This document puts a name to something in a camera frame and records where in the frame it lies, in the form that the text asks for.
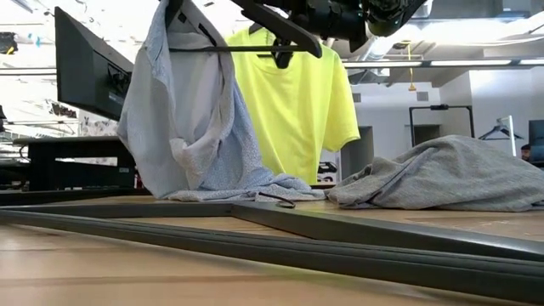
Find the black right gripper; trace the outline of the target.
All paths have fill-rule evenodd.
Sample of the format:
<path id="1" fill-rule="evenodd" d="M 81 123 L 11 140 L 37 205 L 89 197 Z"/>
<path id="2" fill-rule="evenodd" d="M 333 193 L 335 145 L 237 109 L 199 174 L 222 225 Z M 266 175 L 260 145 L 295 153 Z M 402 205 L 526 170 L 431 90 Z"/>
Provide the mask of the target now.
<path id="1" fill-rule="evenodd" d="M 368 0 L 263 0 L 263 4 L 289 13 L 289 20 L 322 39 L 349 41 L 351 52 L 367 41 Z M 276 67 L 286 69 L 292 58 L 288 40 L 274 40 Z"/>

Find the dark grey clothes hanger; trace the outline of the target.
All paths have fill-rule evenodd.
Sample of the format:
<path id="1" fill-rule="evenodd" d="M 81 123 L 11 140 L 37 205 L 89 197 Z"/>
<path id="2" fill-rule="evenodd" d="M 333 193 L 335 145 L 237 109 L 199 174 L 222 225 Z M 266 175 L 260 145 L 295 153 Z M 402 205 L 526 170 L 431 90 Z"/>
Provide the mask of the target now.
<path id="1" fill-rule="evenodd" d="M 233 46 L 233 47 L 205 47 L 205 48 L 170 48 L 171 52 L 308 52 L 316 58 L 322 56 L 320 43 L 316 38 L 290 20 L 280 17 L 272 10 L 264 7 L 260 2 L 253 0 L 231 0 L 242 8 L 242 14 L 261 26 L 272 31 L 280 40 L 277 46 Z"/>
<path id="2" fill-rule="evenodd" d="M 157 218 L 232 217 L 281 236 L 158 225 Z M 15 200 L 0 220 L 544 305 L 544 242 L 297 209 L 280 202 L 88 204 Z"/>
<path id="3" fill-rule="evenodd" d="M 248 34 L 251 35 L 251 34 L 255 33 L 256 31 L 258 31 L 258 30 L 260 30 L 262 28 L 263 27 L 260 24 L 253 23 L 248 28 Z M 273 55 L 272 54 L 259 54 L 258 57 L 260 57 L 260 58 L 272 58 Z"/>

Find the neon yellow t-shirt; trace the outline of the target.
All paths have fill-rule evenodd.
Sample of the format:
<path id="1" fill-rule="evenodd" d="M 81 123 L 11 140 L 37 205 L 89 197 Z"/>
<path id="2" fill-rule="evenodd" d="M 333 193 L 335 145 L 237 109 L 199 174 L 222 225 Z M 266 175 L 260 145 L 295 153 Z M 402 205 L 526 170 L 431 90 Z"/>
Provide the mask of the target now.
<path id="1" fill-rule="evenodd" d="M 339 55 L 295 53 L 280 69 L 263 53 L 234 53 L 235 77 L 250 114 L 263 164 L 316 184 L 323 150 L 360 137 L 353 96 Z"/>

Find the light blue collared shirt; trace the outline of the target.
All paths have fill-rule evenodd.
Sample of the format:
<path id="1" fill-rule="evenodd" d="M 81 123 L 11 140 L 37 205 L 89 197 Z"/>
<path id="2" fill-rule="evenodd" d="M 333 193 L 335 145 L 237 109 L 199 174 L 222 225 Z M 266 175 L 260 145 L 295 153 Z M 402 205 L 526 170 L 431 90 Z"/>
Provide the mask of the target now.
<path id="1" fill-rule="evenodd" d="M 144 186 L 178 201 L 322 200 L 263 163 L 226 42 L 192 0 L 172 24 L 160 0 L 135 59 L 117 134 Z"/>

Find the grey shirt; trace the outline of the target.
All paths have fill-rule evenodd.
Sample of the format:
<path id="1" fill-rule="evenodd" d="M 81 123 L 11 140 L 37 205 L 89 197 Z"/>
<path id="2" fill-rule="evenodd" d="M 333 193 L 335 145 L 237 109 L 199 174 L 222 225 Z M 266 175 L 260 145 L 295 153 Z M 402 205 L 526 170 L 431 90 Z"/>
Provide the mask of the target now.
<path id="1" fill-rule="evenodd" d="M 521 213 L 544 210 L 544 171 L 482 140 L 449 135 L 374 158 L 326 197 L 343 209 Z"/>

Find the background clothes hanger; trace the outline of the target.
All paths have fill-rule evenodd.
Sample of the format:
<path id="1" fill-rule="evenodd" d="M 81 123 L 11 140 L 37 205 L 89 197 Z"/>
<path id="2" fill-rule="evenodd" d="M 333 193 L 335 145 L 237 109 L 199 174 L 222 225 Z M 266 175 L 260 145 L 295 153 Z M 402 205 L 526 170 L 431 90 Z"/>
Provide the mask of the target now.
<path id="1" fill-rule="evenodd" d="M 515 133 L 516 140 L 517 139 L 524 139 L 521 135 L 518 133 Z M 509 129 L 508 126 L 501 123 L 495 125 L 489 132 L 479 136 L 480 140 L 510 140 L 509 138 Z"/>

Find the grey door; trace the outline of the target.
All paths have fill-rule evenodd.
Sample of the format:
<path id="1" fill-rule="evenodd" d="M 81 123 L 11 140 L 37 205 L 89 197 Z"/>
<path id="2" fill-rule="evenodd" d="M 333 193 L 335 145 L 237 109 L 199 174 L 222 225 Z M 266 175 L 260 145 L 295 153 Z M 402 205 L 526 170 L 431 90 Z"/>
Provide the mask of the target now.
<path id="1" fill-rule="evenodd" d="M 372 127 L 359 127 L 359 132 L 359 139 L 350 141 L 341 149 L 342 179 L 361 171 L 374 158 Z"/>

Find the long ceiling light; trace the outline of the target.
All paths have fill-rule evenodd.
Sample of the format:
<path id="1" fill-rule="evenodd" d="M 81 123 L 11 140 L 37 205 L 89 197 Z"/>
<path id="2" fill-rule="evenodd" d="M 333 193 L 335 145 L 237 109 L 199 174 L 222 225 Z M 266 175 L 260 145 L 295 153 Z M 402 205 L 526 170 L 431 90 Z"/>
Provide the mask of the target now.
<path id="1" fill-rule="evenodd" d="M 423 61 L 346 61 L 345 68 L 370 69 L 370 68 L 417 68 L 417 67 L 485 67 L 485 66 L 512 66 L 544 65 L 544 59 L 471 59 L 471 60 L 423 60 Z"/>

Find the black monitor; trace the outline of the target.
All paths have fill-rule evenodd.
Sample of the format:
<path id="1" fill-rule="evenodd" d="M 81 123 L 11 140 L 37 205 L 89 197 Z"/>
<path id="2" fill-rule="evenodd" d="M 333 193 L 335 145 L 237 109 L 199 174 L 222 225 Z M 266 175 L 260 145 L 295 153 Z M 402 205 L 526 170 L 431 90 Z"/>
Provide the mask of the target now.
<path id="1" fill-rule="evenodd" d="M 117 121 L 133 63 L 62 8 L 54 26 L 58 101 Z"/>

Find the floral fabric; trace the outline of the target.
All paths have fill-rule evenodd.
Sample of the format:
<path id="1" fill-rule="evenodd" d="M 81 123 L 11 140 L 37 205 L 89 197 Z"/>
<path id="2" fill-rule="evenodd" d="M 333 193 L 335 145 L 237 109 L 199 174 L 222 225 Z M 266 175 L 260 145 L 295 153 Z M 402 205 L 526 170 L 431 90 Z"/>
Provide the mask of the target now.
<path id="1" fill-rule="evenodd" d="M 79 110 L 79 135 L 83 136 L 116 136 L 117 121 L 85 110 Z"/>

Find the dark grey desk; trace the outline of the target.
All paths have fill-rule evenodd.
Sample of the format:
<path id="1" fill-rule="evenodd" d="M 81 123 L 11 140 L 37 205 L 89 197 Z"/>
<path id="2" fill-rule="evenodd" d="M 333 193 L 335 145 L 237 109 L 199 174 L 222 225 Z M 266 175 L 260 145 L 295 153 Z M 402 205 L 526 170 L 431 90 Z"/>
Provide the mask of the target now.
<path id="1" fill-rule="evenodd" d="M 28 149 L 31 191 L 134 187 L 134 160 L 115 136 L 16 139 L 15 143 Z M 69 158 L 99 157 L 115 157 L 116 165 L 67 161 Z"/>

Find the white background pole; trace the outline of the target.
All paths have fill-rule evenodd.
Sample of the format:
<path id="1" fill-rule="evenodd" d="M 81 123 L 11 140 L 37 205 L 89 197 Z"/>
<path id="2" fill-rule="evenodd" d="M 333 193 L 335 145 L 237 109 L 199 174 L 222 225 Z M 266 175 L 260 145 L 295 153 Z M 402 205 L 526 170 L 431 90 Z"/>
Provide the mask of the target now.
<path id="1" fill-rule="evenodd" d="M 516 136 L 515 136 L 514 126 L 513 126 L 513 117 L 508 116 L 507 122 L 508 122 L 508 129 L 509 129 L 509 138 L 510 138 L 510 143 L 512 147 L 512 154 L 515 157 L 517 156 L 517 148 L 516 148 L 516 139 L 515 139 Z"/>

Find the blue-grey background screen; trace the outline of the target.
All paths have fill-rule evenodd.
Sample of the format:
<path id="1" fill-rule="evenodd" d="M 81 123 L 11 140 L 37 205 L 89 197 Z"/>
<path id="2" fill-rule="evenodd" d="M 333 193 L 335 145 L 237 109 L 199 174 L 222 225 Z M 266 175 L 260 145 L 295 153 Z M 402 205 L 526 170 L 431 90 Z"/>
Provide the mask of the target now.
<path id="1" fill-rule="evenodd" d="M 530 159 L 544 162 L 544 120 L 529 121 Z"/>

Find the black ceiling device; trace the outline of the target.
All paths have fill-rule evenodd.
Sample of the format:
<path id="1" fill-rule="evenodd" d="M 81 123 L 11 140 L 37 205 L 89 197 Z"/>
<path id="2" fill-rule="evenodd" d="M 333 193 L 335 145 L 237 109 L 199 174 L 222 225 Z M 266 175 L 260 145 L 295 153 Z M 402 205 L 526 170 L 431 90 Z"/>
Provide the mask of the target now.
<path id="1" fill-rule="evenodd" d="M 14 32 L 0 31 L 0 54 L 13 54 L 18 50 L 15 38 Z"/>

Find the black garment rack frame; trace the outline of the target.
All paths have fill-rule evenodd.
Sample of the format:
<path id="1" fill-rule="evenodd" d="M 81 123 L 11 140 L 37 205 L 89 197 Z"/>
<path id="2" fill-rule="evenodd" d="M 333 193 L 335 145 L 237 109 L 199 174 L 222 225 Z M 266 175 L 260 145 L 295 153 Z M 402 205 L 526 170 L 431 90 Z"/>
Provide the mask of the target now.
<path id="1" fill-rule="evenodd" d="M 411 146 L 416 146 L 415 138 L 415 125 L 413 120 L 413 111 L 415 110 L 430 110 L 430 111 L 448 111 L 449 109 L 466 109 L 469 117 L 470 124 L 470 135 L 472 138 L 475 137 L 474 121 L 473 121 L 473 107 L 471 105 L 429 105 L 429 106 L 411 106 L 408 108 L 409 111 L 409 120 L 410 120 L 410 131 L 411 131 Z"/>

